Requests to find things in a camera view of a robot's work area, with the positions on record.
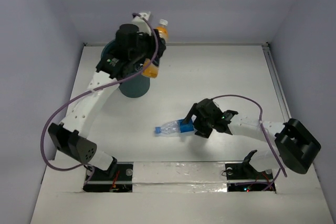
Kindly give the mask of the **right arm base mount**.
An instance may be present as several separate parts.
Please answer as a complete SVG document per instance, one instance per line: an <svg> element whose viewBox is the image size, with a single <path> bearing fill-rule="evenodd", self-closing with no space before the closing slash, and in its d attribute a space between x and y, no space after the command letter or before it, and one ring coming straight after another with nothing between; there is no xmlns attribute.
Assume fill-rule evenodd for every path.
<svg viewBox="0 0 336 224"><path fill-rule="evenodd" d="M225 168L221 175L227 179L228 192L276 192L272 170L258 172L250 164L251 158L256 152L257 150L251 151L241 163L225 164Z"/></svg>

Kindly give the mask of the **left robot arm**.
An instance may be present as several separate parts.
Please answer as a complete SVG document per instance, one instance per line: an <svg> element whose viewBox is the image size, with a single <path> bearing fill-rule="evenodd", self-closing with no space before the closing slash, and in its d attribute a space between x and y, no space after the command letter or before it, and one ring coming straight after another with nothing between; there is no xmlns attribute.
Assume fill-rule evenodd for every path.
<svg viewBox="0 0 336 224"><path fill-rule="evenodd" d="M151 78L151 66L158 66L166 50L159 27L122 24L115 39L107 44L86 92L70 100L77 104L59 124L48 119L43 134L49 134L57 151L76 160L80 166L92 166L104 179L116 174L117 159L88 140L94 120L112 93L137 77Z"/></svg>

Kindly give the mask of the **blue label water bottle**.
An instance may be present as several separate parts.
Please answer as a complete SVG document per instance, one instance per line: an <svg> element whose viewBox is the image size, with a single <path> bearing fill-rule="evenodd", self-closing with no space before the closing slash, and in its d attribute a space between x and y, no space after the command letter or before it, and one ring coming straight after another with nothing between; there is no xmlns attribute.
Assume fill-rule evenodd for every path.
<svg viewBox="0 0 336 224"><path fill-rule="evenodd" d="M179 119L171 122L167 122L161 126L156 126L154 128L154 134L156 136L162 137L174 137L180 136L184 133L192 133L194 132L193 121L189 120L188 122L184 122L184 119Z"/></svg>

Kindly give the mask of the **orange drink bottle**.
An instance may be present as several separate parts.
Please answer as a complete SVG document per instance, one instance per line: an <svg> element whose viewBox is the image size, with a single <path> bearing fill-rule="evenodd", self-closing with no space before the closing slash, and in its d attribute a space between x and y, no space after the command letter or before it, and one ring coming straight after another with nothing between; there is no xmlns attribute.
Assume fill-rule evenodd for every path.
<svg viewBox="0 0 336 224"><path fill-rule="evenodd" d="M152 52L149 53L143 64L142 75L145 77L156 78L158 76L160 59L169 40L167 26L168 21L160 19L158 26L154 29Z"/></svg>

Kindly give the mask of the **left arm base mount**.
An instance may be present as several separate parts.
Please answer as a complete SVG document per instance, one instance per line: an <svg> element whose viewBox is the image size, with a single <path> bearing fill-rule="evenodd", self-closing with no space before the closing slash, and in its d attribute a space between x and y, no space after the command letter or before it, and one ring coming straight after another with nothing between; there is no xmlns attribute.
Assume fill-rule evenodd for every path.
<svg viewBox="0 0 336 224"><path fill-rule="evenodd" d="M83 190L87 193L131 193L133 162L113 161L111 173L85 165Z"/></svg>

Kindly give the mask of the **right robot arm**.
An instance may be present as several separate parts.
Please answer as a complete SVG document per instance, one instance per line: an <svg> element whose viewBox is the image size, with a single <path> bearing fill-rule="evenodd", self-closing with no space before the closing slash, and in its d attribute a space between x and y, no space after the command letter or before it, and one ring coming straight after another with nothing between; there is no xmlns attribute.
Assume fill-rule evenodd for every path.
<svg viewBox="0 0 336 224"><path fill-rule="evenodd" d="M321 144L299 120L270 122L263 120L262 114L260 110L254 119L237 111L222 111L211 98L194 103L182 122L192 122L195 134L203 138L216 131L266 142L267 151L252 150L244 159L241 171L248 178L276 168L283 174L287 170L306 174Z"/></svg>

